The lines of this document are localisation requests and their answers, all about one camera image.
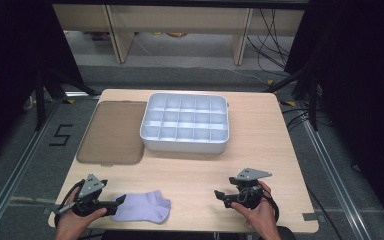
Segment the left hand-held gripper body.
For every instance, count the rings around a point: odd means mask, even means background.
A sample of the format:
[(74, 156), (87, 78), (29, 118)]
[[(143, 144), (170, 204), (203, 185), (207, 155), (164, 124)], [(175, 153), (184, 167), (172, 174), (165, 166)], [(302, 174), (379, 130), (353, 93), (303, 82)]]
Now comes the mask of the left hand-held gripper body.
[(100, 202), (98, 200), (106, 183), (106, 180), (99, 180), (93, 174), (89, 174), (75, 195), (72, 211), (78, 216), (88, 216), (101, 208), (110, 212), (112, 209), (111, 202)]

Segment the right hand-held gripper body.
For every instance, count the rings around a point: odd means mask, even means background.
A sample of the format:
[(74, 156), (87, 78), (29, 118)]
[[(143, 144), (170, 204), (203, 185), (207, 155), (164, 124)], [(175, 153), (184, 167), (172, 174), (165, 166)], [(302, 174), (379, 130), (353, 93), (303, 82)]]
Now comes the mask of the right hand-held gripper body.
[(235, 185), (239, 193), (235, 202), (242, 204), (246, 208), (256, 208), (264, 195), (264, 189), (260, 185), (261, 178), (270, 177), (271, 172), (244, 168), (235, 177), (230, 177), (229, 182)]

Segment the lilac sock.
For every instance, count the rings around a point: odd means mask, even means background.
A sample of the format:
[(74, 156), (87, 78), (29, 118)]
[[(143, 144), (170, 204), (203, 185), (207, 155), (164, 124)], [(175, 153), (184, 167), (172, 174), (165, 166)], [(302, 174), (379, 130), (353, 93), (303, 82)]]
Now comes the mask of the lilac sock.
[(161, 224), (169, 218), (170, 212), (171, 201), (164, 198), (159, 190), (129, 193), (111, 219), (116, 222), (147, 221)]

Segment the white compartment storage box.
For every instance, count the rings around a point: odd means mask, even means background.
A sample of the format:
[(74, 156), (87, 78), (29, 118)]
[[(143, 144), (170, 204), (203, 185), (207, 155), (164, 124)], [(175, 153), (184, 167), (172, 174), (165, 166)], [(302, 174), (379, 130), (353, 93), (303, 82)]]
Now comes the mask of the white compartment storage box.
[(229, 135), (228, 102), (210, 94), (154, 93), (140, 127), (153, 151), (221, 154)]

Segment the person's right hand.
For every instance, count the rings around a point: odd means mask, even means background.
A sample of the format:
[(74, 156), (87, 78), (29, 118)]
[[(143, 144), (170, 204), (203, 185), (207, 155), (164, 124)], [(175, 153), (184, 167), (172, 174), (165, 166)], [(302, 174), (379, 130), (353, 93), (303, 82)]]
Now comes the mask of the person's right hand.
[(268, 201), (271, 197), (271, 189), (263, 181), (260, 181), (260, 185), (264, 189), (265, 197), (261, 198), (259, 205), (255, 209), (248, 209), (237, 202), (232, 204), (232, 208), (245, 217), (246, 221), (244, 226), (252, 227), (259, 236), (269, 232), (278, 232), (275, 220), (275, 210)]

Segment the person's left hand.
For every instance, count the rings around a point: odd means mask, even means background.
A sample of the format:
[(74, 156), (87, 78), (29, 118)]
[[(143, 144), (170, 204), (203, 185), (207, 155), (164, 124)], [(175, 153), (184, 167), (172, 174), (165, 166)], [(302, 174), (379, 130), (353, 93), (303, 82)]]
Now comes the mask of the person's left hand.
[(105, 208), (98, 209), (88, 216), (81, 217), (73, 213), (72, 211), (65, 212), (59, 220), (56, 228), (57, 232), (71, 232), (77, 234), (83, 234), (87, 227), (95, 220), (103, 217), (107, 210)]

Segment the grey tape strip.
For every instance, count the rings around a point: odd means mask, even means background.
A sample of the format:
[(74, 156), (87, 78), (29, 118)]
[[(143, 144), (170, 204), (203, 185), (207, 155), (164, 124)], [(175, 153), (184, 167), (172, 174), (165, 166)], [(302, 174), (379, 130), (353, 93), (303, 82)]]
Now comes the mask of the grey tape strip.
[(304, 221), (320, 221), (324, 222), (325, 218), (321, 214), (317, 213), (302, 213)]
[(50, 213), (63, 214), (66, 211), (67, 211), (67, 209), (65, 206), (46, 205), (44, 210), (43, 210), (43, 213), (44, 214), (50, 214)]

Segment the brown translucent box lid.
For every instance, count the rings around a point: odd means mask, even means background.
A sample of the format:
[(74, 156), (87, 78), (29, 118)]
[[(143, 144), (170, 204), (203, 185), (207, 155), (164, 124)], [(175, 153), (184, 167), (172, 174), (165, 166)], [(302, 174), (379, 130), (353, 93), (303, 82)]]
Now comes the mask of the brown translucent box lid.
[(83, 164), (135, 165), (144, 154), (140, 126), (143, 101), (101, 101), (76, 154)]

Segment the black metal stand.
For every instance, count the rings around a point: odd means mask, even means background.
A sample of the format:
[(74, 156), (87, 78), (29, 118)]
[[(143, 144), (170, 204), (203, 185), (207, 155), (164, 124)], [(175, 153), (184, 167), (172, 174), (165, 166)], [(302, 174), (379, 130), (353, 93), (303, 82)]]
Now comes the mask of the black metal stand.
[(100, 95), (100, 92), (86, 86), (81, 76), (73, 78), (63, 73), (62, 71), (52, 68), (42, 68), (38, 70), (34, 82), (37, 109), (37, 130), (39, 130), (45, 124), (45, 120), (47, 119), (45, 112), (44, 90), (47, 90), (51, 98), (54, 100), (62, 100), (63, 98), (67, 97), (67, 94), (62, 88), (63, 83), (74, 86), (82, 92), (85, 92), (87, 96)]
[(264, 93), (274, 93), (275, 91), (295, 82), (296, 85), (292, 91), (292, 97), (295, 100), (303, 100), (305, 96), (309, 97), (309, 121), (315, 131), (318, 130), (316, 123), (317, 107), (317, 79), (315, 72), (308, 66), (304, 66), (296, 73), (286, 77), (277, 84), (270, 85)]

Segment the black curtain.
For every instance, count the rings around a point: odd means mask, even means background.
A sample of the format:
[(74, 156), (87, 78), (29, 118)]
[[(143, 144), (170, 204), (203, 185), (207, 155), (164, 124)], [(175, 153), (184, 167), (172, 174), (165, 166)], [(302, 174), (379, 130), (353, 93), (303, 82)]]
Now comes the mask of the black curtain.
[(384, 0), (309, 0), (287, 72), (316, 80), (354, 161), (384, 207)]
[(83, 84), (51, 0), (0, 0), (0, 144), (39, 75)]

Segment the aluminium floor rail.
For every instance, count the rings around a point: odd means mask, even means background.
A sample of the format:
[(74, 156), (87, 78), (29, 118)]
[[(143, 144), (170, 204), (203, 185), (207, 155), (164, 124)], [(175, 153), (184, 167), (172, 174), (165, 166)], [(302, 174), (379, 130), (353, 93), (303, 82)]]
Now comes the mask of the aluminium floor rail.
[(313, 129), (308, 121), (304, 122), (304, 126), (355, 238), (357, 240), (372, 240), (368, 227), (345, 187), (344, 182), (340, 178), (319, 133)]
[(43, 123), (37, 130), (34, 131), (32, 137), (28, 142), (28, 145), (26, 146), (13, 171), (9, 175), (5, 185), (0, 191), (0, 220), (10, 202), (11, 197), (13, 196), (13, 193), (18, 188), (21, 179), (23, 178), (26, 170), (28, 169), (30, 162), (34, 154), (36, 153), (40, 142), (42, 141), (42, 138), (47, 130), (51, 119), (53, 118), (55, 112), (61, 104), (62, 99), (53, 100), (50, 103), (49, 108), (46, 110), (45, 119), (43, 120)]

